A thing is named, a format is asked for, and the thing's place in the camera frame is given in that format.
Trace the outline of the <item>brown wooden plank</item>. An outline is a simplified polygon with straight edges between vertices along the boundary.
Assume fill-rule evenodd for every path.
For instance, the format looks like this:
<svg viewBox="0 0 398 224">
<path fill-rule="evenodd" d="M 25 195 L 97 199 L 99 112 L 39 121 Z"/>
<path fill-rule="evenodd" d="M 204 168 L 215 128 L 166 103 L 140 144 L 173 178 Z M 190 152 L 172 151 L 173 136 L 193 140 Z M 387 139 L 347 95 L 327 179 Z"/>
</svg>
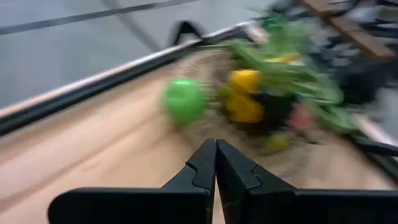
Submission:
<svg viewBox="0 0 398 224">
<path fill-rule="evenodd" d="M 360 28 L 357 22 L 343 16 L 333 16 L 333 7 L 326 0 L 300 0 L 300 2 L 369 57 L 377 60 L 392 60 L 396 57 L 386 44 Z"/>
</svg>

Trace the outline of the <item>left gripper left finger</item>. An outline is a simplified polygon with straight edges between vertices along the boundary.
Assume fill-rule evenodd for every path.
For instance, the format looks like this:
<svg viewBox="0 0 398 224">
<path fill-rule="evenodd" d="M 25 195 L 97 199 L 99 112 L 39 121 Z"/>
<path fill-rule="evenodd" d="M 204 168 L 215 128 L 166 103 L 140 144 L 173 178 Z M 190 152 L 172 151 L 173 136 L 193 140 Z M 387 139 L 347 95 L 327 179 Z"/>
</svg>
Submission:
<svg viewBox="0 0 398 224">
<path fill-rule="evenodd" d="M 212 224 L 216 140 L 207 139 L 160 188 L 82 187 L 55 197 L 50 224 Z"/>
</svg>

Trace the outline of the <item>bright green apple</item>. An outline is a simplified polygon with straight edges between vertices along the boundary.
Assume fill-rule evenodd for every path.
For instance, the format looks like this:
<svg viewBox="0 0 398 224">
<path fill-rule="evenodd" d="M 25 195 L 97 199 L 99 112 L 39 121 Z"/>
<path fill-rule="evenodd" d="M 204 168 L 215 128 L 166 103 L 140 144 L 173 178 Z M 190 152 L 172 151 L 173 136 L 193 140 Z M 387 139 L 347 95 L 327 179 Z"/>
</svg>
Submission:
<svg viewBox="0 0 398 224">
<path fill-rule="evenodd" d="M 162 107 L 177 126 L 201 119 L 206 110 L 205 92 L 197 80 L 176 78 L 168 82 L 162 94 Z"/>
</svg>

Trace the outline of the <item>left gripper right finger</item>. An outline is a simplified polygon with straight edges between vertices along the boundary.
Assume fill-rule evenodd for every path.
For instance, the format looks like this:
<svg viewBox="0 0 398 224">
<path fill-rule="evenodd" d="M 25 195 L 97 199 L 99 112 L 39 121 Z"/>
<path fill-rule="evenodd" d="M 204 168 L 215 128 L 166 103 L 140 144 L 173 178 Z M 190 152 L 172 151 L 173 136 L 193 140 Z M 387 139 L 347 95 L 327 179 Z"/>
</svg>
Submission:
<svg viewBox="0 0 398 224">
<path fill-rule="evenodd" d="M 226 224 L 398 224 L 398 190 L 298 189 L 227 141 L 216 146 Z"/>
</svg>

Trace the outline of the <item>green leafy vegetable bunch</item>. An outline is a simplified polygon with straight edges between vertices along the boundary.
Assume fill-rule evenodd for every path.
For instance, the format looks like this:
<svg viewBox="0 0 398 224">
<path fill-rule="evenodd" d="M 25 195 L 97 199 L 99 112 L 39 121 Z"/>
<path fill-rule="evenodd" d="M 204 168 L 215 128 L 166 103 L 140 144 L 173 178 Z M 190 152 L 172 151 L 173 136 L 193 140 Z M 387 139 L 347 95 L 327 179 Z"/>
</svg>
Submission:
<svg viewBox="0 0 398 224">
<path fill-rule="evenodd" d="M 337 85 L 299 59 L 289 63 L 266 60 L 272 55 L 244 40 L 233 40 L 230 49 L 248 65 L 260 72 L 260 87 L 278 96 L 295 96 L 327 129 L 349 134 L 357 130 L 351 115 L 340 106 L 343 93 Z"/>
</svg>

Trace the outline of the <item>yellow lemon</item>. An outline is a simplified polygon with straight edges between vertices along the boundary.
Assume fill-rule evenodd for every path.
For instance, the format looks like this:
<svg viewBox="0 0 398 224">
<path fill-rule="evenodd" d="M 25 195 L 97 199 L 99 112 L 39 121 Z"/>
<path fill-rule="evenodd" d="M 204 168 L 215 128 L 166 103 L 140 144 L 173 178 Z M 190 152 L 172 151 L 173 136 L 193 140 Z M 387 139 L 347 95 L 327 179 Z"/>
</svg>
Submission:
<svg viewBox="0 0 398 224">
<path fill-rule="evenodd" d="M 283 151 L 290 146 L 290 136 L 288 134 L 273 134 L 266 140 L 266 149 Z"/>
</svg>

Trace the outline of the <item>pink peach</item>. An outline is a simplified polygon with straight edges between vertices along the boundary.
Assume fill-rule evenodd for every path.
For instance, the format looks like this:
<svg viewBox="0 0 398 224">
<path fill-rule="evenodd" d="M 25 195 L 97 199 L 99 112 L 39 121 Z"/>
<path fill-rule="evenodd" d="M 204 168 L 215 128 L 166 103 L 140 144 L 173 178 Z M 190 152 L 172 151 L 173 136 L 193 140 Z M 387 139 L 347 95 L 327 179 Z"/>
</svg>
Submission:
<svg viewBox="0 0 398 224">
<path fill-rule="evenodd" d="M 315 126 L 315 120 L 311 111 L 305 105 L 295 103 L 287 124 L 289 128 L 297 131 L 313 128 Z"/>
</svg>

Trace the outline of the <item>black grape bunch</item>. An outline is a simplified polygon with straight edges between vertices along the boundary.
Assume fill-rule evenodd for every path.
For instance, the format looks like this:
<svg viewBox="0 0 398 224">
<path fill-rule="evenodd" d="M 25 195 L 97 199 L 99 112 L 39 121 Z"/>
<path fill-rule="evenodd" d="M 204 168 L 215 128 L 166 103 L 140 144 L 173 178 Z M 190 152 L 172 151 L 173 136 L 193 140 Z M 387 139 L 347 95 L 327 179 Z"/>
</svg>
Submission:
<svg viewBox="0 0 398 224">
<path fill-rule="evenodd" d="M 253 97 L 264 109 L 264 117 L 254 125 L 255 135 L 269 135 L 283 126 L 295 102 L 294 96 L 277 96 L 268 92 L 256 93 Z"/>
</svg>

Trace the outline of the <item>yellow banana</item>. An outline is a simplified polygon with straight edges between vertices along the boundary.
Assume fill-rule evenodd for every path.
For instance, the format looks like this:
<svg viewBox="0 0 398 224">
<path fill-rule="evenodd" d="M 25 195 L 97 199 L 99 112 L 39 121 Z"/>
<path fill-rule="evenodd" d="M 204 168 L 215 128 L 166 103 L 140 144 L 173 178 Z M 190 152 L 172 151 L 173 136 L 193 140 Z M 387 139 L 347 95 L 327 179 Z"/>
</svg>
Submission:
<svg viewBox="0 0 398 224">
<path fill-rule="evenodd" d="M 298 53 L 288 53 L 288 54 L 284 54 L 280 57 L 269 58 L 266 61 L 274 62 L 274 63 L 289 63 L 289 62 L 293 62 L 293 61 L 299 59 L 300 56 L 301 55 Z"/>
</svg>

